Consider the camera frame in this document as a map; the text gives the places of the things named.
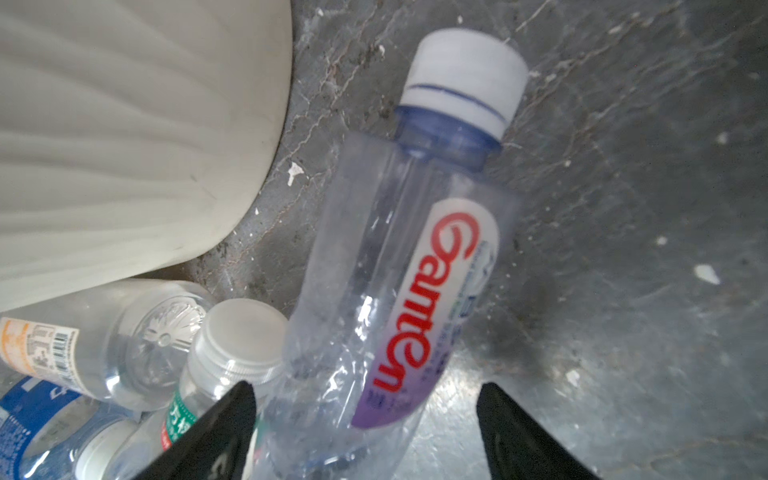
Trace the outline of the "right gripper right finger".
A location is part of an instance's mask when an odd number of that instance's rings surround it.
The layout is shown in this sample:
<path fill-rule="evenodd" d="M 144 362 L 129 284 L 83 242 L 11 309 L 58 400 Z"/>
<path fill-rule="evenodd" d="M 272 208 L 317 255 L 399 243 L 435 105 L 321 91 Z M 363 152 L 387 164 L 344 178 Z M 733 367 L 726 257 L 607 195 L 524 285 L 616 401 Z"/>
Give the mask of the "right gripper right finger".
<path fill-rule="evenodd" d="M 497 384 L 482 385 L 476 414 L 493 479 L 598 478 Z"/>

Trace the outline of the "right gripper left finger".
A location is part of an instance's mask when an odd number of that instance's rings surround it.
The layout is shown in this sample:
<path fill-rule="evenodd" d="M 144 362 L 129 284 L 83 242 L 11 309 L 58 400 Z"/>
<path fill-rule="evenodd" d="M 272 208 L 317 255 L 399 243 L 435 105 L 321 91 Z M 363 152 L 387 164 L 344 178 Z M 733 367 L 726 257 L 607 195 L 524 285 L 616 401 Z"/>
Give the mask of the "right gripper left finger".
<path fill-rule="evenodd" d="M 136 479 L 241 479 L 256 427 L 252 385 L 239 381 Z"/>

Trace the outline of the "Ganten purple label bottle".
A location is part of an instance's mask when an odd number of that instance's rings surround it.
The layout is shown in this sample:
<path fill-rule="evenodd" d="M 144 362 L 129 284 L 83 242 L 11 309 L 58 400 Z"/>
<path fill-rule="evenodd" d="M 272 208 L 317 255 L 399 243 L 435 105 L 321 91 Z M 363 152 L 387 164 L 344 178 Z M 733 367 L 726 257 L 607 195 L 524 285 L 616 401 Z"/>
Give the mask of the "Ganten purple label bottle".
<path fill-rule="evenodd" d="M 394 135 L 345 138 L 258 425 L 255 478 L 394 474 L 519 211 L 483 169 L 528 75 L 505 41 L 434 31 Z"/>

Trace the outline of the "cream ribbed trash bin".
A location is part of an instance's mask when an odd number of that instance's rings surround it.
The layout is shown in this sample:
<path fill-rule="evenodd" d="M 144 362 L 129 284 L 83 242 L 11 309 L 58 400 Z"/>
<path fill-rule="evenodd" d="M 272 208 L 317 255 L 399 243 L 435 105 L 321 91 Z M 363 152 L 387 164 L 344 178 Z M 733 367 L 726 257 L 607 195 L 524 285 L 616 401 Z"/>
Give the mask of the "cream ribbed trash bin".
<path fill-rule="evenodd" d="M 1 307 L 186 262 L 274 161 L 287 1 L 1 5 Z"/>

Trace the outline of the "peacock label tea bottle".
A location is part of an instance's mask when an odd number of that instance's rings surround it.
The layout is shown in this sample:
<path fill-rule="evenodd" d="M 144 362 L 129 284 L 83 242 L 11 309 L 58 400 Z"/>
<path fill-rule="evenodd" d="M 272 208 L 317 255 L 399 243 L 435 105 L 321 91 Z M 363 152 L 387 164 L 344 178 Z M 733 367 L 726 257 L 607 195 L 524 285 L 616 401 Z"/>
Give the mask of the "peacock label tea bottle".
<path fill-rule="evenodd" d="M 206 313 L 171 402 L 146 420 L 110 460 L 106 479 L 132 479 L 201 419 L 238 382 L 248 382 L 263 409 L 283 370 L 288 320 L 272 306 L 230 299 Z"/>

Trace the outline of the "orange white label bottle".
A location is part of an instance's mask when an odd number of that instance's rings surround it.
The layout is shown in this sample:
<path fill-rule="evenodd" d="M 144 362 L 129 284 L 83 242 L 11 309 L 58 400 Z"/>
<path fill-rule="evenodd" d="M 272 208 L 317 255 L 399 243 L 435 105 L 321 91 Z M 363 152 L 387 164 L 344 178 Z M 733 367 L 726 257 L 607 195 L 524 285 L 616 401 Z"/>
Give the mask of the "orange white label bottle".
<path fill-rule="evenodd" d="M 215 303 L 192 282 L 112 282 L 2 313 L 1 359 L 93 399 L 156 411 L 170 402 Z"/>

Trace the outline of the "small blue label bottle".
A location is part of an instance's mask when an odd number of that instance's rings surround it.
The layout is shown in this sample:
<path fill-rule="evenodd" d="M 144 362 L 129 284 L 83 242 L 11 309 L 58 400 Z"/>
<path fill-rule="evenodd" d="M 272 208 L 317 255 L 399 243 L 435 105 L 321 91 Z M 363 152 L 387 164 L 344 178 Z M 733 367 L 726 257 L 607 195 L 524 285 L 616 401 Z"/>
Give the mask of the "small blue label bottle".
<path fill-rule="evenodd" d="M 1 477 L 74 479 L 83 450 L 102 430 L 140 419 L 139 412 L 13 374 L 1 382 Z"/>

